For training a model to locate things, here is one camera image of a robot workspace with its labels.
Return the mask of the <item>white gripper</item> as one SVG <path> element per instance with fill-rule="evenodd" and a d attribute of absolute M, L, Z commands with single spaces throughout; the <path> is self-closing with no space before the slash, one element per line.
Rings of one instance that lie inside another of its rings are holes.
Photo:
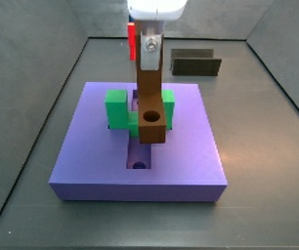
<path fill-rule="evenodd" d="M 177 20 L 188 0 L 127 0 L 131 17 L 141 21 L 141 70 L 159 70 L 163 48 L 163 22 Z"/>

